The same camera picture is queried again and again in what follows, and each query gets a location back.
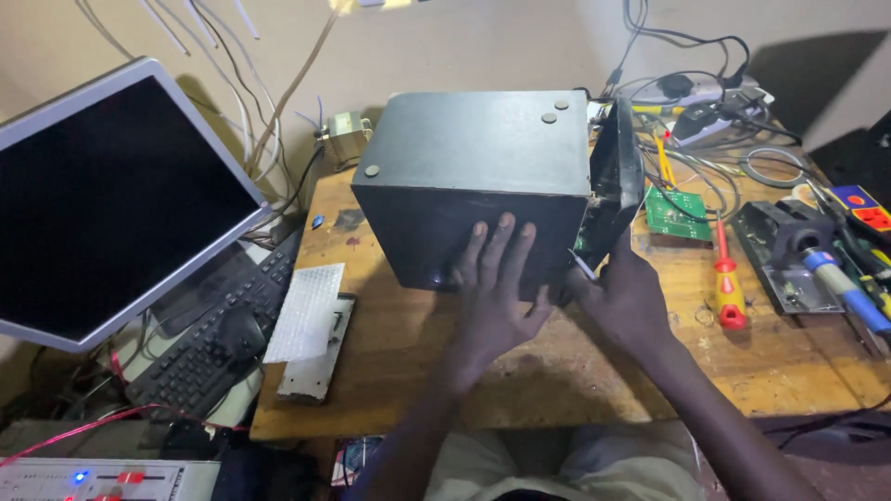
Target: red and yellow screwdriver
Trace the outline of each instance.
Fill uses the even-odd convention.
[[[715,271],[718,272],[717,291],[720,311],[718,323],[724,329],[738,331],[746,327],[746,297],[742,294],[740,281],[736,278],[736,262],[727,255],[727,235],[724,234],[721,213],[717,214],[718,260]]]

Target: beige wall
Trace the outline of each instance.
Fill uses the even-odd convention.
[[[174,76],[194,78],[229,117],[238,118],[230,91],[175,23],[170,22],[192,51],[191,57],[176,50],[137,0],[86,1],[127,50],[159,59]],[[293,79],[330,12],[325,0],[242,0],[260,33],[257,41],[249,37],[232,0],[205,1],[239,33],[273,97],[281,95]],[[196,28],[181,0],[167,3]],[[783,40],[891,25],[887,0],[650,3],[648,26],[701,37],[732,33],[745,38],[753,52]],[[381,106],[398,91],[589,86],[598,92],[621,57],[626,39],[620,0],[431,0],[385,12],[356,9],[337,22],[315,66],[290,100],[283,126],[291,166],[298,174],[312,133],[293,111],[317,114],[316,94],[330,115]],[[732,46],[731,51],[735,68],[741,54]],[[212,52],[231,78],[222,49]],[[675,70],[717,70],[722,58],[717,47],[681,50],[642,37],[625,66],[625,79]],[[0,4],[0,119],[124,61],[75,2],[4,0]],[[824,143],[881,117],[891,108],[888,81],[891,43],[886,42],[822,117],[808,144]]]

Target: blue soldering iron handle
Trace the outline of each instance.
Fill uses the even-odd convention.
[[[882,315],[875,303],[836,264],[828,252],[810,251],[805,254],[805,267],[820,277],[832,292],[841,296],[853,311],[876,335],[891,342],[891,322]]]

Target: hand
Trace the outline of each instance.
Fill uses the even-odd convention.
[[[659,275],[631,250],[630,229],[618,238],[598,283],[575,267],[567,275],[567,286],[603,333],[638,362],[677,342],[668,326]]]
[[[516,313],[519,278],[535,241],[535,225],[526,223],[502,263],[516,221],[510,212],[502,214],[485,250],[486,223],[474,225],[470,244],[453,271],[461,288],[462,316],[451,349],[460,353],[455,359],[463,364],[464,382],[473,380],[470,385],[496,358],[535,338],[551,314],[546,285],[539,289],[535,304],[524,316]]]

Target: person's left hand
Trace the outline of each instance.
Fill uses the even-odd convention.
[[[453,271],[461,288],[462,316],[452,348],[461,354],[469,369],[466,374],[476,378],[496,358],[535,338],[551,314],[547,285],[539,289],[535,304],[524,316],[516,312],[519,278],[535,241],[535,225],[526,223],[504,257],[516,222],[510,212],[502,214],[484,250],[488,227],[482,221],[474,225],[470,244]]]

